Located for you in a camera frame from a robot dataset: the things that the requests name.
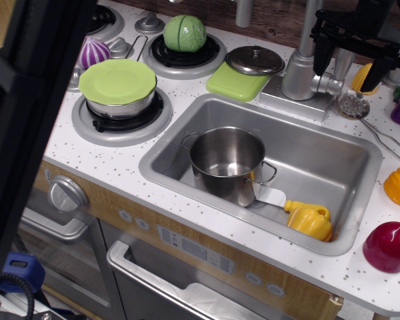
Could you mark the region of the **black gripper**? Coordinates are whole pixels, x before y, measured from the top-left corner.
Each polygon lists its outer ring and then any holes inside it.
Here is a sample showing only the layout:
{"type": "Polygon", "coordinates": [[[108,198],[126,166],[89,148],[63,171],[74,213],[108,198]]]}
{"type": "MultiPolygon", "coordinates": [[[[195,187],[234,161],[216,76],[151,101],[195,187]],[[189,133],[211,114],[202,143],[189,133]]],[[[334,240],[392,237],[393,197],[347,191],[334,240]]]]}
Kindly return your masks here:
{"type": "Polygon", "coordinates": [[[322,76],[336,48],[368,57],[372,66],[361,92],[373,91],[400,62],[400,31],[387,20],[392,1],[358,1],[352,11],[320,9],[312,30],[315,44],[313,70],[322,76]]]}

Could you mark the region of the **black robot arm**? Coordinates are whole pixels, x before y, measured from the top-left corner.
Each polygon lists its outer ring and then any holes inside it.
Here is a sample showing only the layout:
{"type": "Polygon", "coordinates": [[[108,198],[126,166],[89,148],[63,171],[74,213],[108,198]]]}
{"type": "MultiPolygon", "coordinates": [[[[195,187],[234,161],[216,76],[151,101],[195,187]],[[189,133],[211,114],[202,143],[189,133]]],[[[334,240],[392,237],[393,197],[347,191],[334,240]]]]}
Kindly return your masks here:
{"type": "Polygon", "coordinates": [[[400,31],[387,21],[392,5],[392,1],[359,1],[353,11],[316,11],[311,30],[315,74],[324,74],[336,48],[373,60],[363,92],[372,91],[388,72],[400,69],[400,31]]]}

